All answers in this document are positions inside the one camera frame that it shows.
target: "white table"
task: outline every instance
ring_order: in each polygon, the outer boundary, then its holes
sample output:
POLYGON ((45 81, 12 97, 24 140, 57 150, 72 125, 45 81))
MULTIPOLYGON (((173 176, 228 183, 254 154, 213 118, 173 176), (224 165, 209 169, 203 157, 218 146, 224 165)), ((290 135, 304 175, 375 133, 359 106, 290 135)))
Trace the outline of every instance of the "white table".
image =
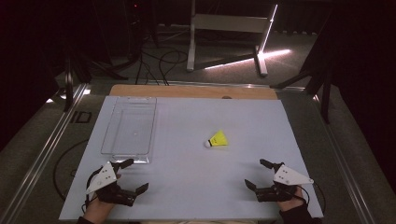
MULTIPOLYGON (((86 181, 109 157, 100 153, 117 96, 108 96, 92 131, 60 220, 82 215, 86 181)), ((270 187, 274 171, 259 159, 285 162, 309 175, 283 105, 278 100, 157 98, 153 158, 122 170, 119 185, 135 190, 149 182, 133 207, 117 206, 116 220, 259 220, 278 217, 275 203, 258 203, 244 179, 270 187), (218 129, 227 147, 204 146, 218 129)), ((312 186, 309 212, 322 217, 312 186)))

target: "human hand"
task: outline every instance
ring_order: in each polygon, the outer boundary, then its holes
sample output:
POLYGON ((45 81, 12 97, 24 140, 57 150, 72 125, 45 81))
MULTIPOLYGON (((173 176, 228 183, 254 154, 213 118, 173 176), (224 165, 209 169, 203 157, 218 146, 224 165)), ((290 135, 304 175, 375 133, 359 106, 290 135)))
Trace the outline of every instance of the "human hand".
MULTIPOLYGON (((294 193, 295 196, 303 198, 303 191, 301 190, 300 186, 297 187, 296 192, 294 193)), ((280 211, 286 212, 292 208, 298 207, 303 205, 304 202, 301 199, 292 197, 289 201, 285 202, 277 202, 277 205, 280 208, 280 211)))
POLYGON ((93 200, 87 207, 87 211, 85 212, 83 217, 94 224, 100 224, 106 220, 108 214, 110 214, 114 206, 114 203, 101 202, 96 197, 96 194, 94 194, 93 200))

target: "table leg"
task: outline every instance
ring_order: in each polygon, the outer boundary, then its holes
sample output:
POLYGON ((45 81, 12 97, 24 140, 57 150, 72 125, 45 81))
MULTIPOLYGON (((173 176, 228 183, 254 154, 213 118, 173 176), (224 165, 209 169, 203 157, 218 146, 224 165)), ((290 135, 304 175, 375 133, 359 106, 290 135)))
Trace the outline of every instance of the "table leg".
POLYGON ((191 0, 191 25, 190 25, 190 49, 187 59, 187 71, 194 71, 195 63, 195 0, 191 0))
POLYGON ((265 48, 265 44, 267 43, 268 35, 271 31, 272 23, 274 22, 274 16, 276 14, 277 5, 273 5, 270 11, 270 14, 267 18, 267 23, 265 24, 264 30, 262 31, 262 42, 256 48, 256 58, 255 62, 259 67, 259 74, 262 77, 266 77, 268 75, 267 66, 265 65, 265 59, 263 55, 263 51, 265 48))

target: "metal frame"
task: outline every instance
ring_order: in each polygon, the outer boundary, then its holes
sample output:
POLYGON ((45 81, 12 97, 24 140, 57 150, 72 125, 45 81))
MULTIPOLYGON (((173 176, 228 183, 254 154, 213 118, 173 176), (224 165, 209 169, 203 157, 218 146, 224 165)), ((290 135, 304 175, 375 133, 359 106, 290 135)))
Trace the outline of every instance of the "metal frame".
POLYGON ((255 62, 259 67, 260 75, 263 77, 267 76, 267 67, 262 55, 274 21, 276 9, 277 5, 273 5, 268 18, 196 14, 195 0, 191 0, 191 39, 187 71, 192 72, 194 70, 196 47, 195 29, 206 29, 262 34, 262 42, 256 48, 255 62))
POLYGON ((80 100, 82 99, 84 91, 87 89, 87 87, 87 83, 78 85, 78 89, 76 90, 76 93, 74 95, 74 99, 76 100, 71 103, 70 110, 64 111, 64 113, 62 114, 46 145, 44 145, 44 147, 41 149, 39 155, 35 159, 34 164, 30 167, 29 171, 23 178, 21 185, 17 189, 5 213, 2 217, 0 217, 0 223, 7 224, 15 222, 18 214, 22 210, 23 206, 26 203, 26 200, 28 199, 30 193, 35 187, 35 183, 41 176, 41 173, 43 172, 48 161, 50 160, 50 156, 57 147, 57 144, 61 139, 64 130, 67 127, 70 119, 72 118, 72 115, 80 100))

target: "metal stand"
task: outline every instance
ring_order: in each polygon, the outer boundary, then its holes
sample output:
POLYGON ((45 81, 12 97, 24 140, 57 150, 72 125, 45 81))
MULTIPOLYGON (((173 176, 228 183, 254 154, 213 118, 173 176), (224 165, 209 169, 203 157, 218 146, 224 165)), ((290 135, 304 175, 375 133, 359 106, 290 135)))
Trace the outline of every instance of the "metal stand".
POLYGON ((195 29, 221 30, 250 32, 262 34, 262 42, 256 48, 255 62, 259 67, 260 75, 265 77, 268 75, 265 60, 263 58, 263 50, 271 30, 274 16, 276 14, 277 5, 273 5, 268 18, 258 17, 238 17, 238 16, 222 16, 207 15, 195 13, 195 0, 191 0, 191 40, 189 56, 187 61, 187 71, 194 70, 195 62, 195 29))
POLYGON ((64 105, 64 112, 70 109, 73 104, 73 73, 75 73, 79 81, 89 83, 91 81, 91 74, 87 67, 81 63, 78 53, 75 52, 74 46, 64 39, 64 72, 65 72, 65 94, 66 101, 64 105))

